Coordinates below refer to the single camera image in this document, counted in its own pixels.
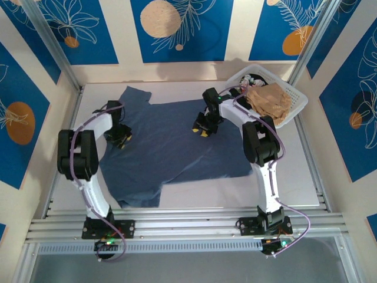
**metal extrusion bar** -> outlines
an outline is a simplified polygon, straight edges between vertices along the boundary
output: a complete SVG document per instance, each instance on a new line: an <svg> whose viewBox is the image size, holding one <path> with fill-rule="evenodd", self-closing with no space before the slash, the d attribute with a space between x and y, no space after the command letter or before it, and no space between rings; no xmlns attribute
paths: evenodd
<svg viewBox="0 0 377 283"><path fill-rule="evenodd" d="M30 281L39 247L38 243L26 243L23 245L12 283L26 283Z"/></svg>
<svg viewBox="0 0 377 283"><path fill-rule="evenodd" d="M33 24L38 35L41 37L43 43L46 45L48 51L51 53L55 62L59 66L60 70L67 76L71 86L76 90L80 90L80 84L71 68L71 65L46 19L44 18L41 10L39 10L38 4L33 0L22 0L22 8Z"/></svg>
<svg viewBox="0 0 377 283"><path fill-rule="evenodd" d="M307 214L311 213L323 213L327 211L324 198L318 196L319 206L295 206L298 210L303 210ZM210 218L210 217L222 217L223 213L227 216L233 217L245 217L252 216L251 213L257 213L256 207L248 208L182 208L182 209L166 209L166 208L136 208L136 209L113 209L113 213L118 216L132 217L134 220L138 218L150 217L151 219L172 218L173 216L183 218ZM84 217L87 214L85 209L80 210L49 210L47 216L49 218L64 218L67 216Z"/></svg>
<svg viewBox="0 0 377 283"><path fill-rule="evenodd" d="M119 254L123 245L102 254ZM231 240L202 240L202 241L139 241L127 242L128 254L152 254L171 252L234 252L261 251L261 240L231 239ZM91 242L42 243L39 255L85 255L93 254L94 245Z"/></svg>
<svg viewBox="0 0 377 283"><path fill-rule="evenodd" d="M319 18L315 24L315 27L313 29L314 31L307 39L307 44L305 44L301 54L299 55L297 63L287 81L290 85L295 86L295 84L297 83L298 79L301 76L301 73L306 68L307 63L313 55L319 41L321 40L327 27L329 26L341 2L342 0L331 0L325 4L326 6L320 13Z"/></svg>
<svg viewBox="0 0 377 283"><path fill-rule="evenodd" d="M322 202L326 205L326 208L329 212L333 212L333 208L329 202L329 198L327 197L325 186L323 185L322 178L320 177L320 173L314 155L312 153L312 150L310 149L310 143L307 138L307 132L305 130L305 124L303 122L301 113L295 117L295 123L297 127L297 132L299 133L302 147L304 149L305 158L309 165L309 171L312 175L313 183L315 185L316 190L320 193L319 199L323 200Z"/></svg>
<svg viewBox="0 0 377 283"><path fill-rule="evenodd" d="M73 112L72 112L72 117L71 117L71 120L70 120L70 124L68 126L70 129L73 128L73 126L75 125L76 116L77 116L77 113L78 113L78 109L80 108L80 104L81 104L81 99L82 99L83 92L84 92L84 88L81 89L80 93L77 96L77 99L76 99L76 102L75 102L75 106L74 106L74 109L73 109ZM51 204L52 194L54 192L55 187L58 184L60 175L61 174L58 172L58 169L56 168L55 169L55 174L54 174L54 180L52 181L51 187L49 188L48 195L46 197L46 201L44 203L44 207L43 207L43 211L42 211L42 218L45 218L47 216L48 208L49 208L49 206Z"/></svg>
<svg viewBox="0 0 377 283"><path fill-rule="evenodd" d="M240 230L235 227L235 224L239 217L248 216L245 212L235 215L232 212L219 211L218 215L212 218L205 209L196 213L196 218L191 218L190 212L174 213L171 211L169 215L160 219L151 219L148 215L139 216L135 223L134 239L129 241L241 238ZM256 212L250 213L250 216L256 216ZM298 236L307 227L306 219L299 215L291 215L290 217L294 236ZM135 218L130 213L125 219ZM32 221L26 243L83 241L81 240L83 220L84 215L75 219L48 217ZM308 236L334 236L347 233L340 213L317 212L316 215L310 216L310 220L312 221L312 228ZM260 235L251 236L250 239L252 238L268 239L273 237Z"/></svg>

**beige circle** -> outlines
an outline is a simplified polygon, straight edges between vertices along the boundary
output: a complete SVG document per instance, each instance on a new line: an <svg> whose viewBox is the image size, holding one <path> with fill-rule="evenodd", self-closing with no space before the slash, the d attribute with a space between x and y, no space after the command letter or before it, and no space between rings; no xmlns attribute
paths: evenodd
<svg viewBox="0 0 377 283"><path fill-rule="evenodd" d="M276 5L280 0L267 0L267 5L268 6L273 6Z"/></svg>
<svg viewBox="0 0 377 283"><path fill-rule="evenodd" d="M13 4L16 4L17 6L21 6L21 0L9 0L11 1Z"/></svg>
<svg viewBox="0 0 377 283"><path fill-rule="evenodd" d="M176 50L177 51L182 51L183 50L183 45L182 44L177 44L176 45Z"/></svg>
<svg viewBox="0 0 377 283"><path fill-rule="evenodd" d="M145 6L140 21L145 32L155 38L169 37L181 26L177 9L165 0L154 0Z"/></svg>

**black bracket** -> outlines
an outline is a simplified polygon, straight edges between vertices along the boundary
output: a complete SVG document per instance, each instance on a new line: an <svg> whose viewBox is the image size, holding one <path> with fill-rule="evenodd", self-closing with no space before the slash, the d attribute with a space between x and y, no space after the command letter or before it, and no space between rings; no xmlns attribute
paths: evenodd
<svg viewBox="0 0 377 283"><path fill-rule="evenodd" d="M70 149L73 135L73 130L61 130L58 136L58 171L64 174L68 180L73 180L70 170ZM78 146L81 146L81 152L74 153L74 172L77 178L90 181L91 176L96 174L99 165L94 131L79 132L75 148Z"/></svg>
<svg viewBox="0 0 377 283"><path fill-rule="evenodd" d="M117 106L120 106L121 103L117 100L109 100L107 102L106 109L114 108ZM111 114L111 119L113 121L113 126L111 129L106 131L104 133L104 137L106 141L109 143L112 143L114 146L116 146L119 149L124 148L124 143L126 141L131 140L132 138L132 129L125 124L121 124L120 121L122 120L121 115L122 111L124 111L122 108L113 110L108 112Z"/></svg>
<svg viewBox="0 0 377 283"><path fill-rule="evenodd" d="M265 230L260 224L258 217L242 217L236 222L236 228L240 230L241 236L273 236L279 235L280 233L287 235L293 234L292 224L288 216L285 216L280 224L272 226L268 230Z"/></svg>
<svg viewBox="0 0 377 283"><path fill-rule="evenodd" d="M106 216L106 220L113 224L126 239L133 239L135 234L135 220L114 220L114 214L111 208ZM101 219L92 219L89 217L87 217L84 222L81 237L85 240L98 239L105 242L112 239L121 239L121 236L115 233L115 231Z"/></svg>
<svg viewBox="0 0 377 283"><path fill-rule="evenodd" d="M275 125L270 116L261 117L274 131ZM258 133L264 134L261 139ZM243 151L250 163L263 167L265 163L277 159L280 144L273 133L261 122L246 122L242 125Z"/></svg>
<svg viewBox="0 0 377 283"><path fill-rule="evenodd" d="M202 136L209 137L211 134L216 134L219 124L224 122L220 116L219 105L232 97L230 95L219 96L216 89L209 88L203 93L203 98L207 104L208 112L206 114L199 112L193 125L193 131L202 130Z"/></svg>

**glass panel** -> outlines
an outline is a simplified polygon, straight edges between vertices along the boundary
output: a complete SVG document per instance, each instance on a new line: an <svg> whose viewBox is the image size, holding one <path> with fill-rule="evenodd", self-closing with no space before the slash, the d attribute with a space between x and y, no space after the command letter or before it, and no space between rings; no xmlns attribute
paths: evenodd
<svg viewBox="0 0 377 283"><path fill-rule="evenodd" d="M130 254L113 264L94 255L38 256L31 282L347 282L333 238L306 238L276 259L260 252Z"/></svg>

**orange circle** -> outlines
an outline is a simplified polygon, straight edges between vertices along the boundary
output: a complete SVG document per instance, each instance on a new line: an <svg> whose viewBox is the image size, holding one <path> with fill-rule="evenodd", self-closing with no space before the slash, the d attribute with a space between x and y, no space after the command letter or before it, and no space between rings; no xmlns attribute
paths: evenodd
<svg viewBox="0 0 377 283"><path fill-rule="evenodd" d="M183 45L182 44L177 44L176 45L176 50L177 51L182 51L183 50Z"/></svg>
<svg viewBox="0 0 377 283"><path fill-rule="evenodd" d="M71 48L77 48L79 46L78 40L74 37L66 37L64 43Z"/></svg>
<svg viewBox="0 0 377 283"><path fill-rule="evenodd" d="M362 124L361 114L359 114L357 112L352 113L351 116L350 116L350 118L349 118L349 124L355 130L357 130L358 128L360 128L360 126Z"/></svg>
<svg viewBox="0 0 377 283"><path fill-rule="evenodd" d="M299 55L312 30L313 27L307 25L291 32L284 40L283 52L289 56Z"/></svg>
<svg viewBox="0 0 377 283"><path fill-rule="evenodd" d="M27 145L31 142L34 130L35 130L35 117L33 110L29 105L23 102L13 102L9 105L8 109L12 113L18 115L19 117L27 115L21 123L20 121L11 120L6 123L6 131L9 137L15 143L21 146Z"/></svg>

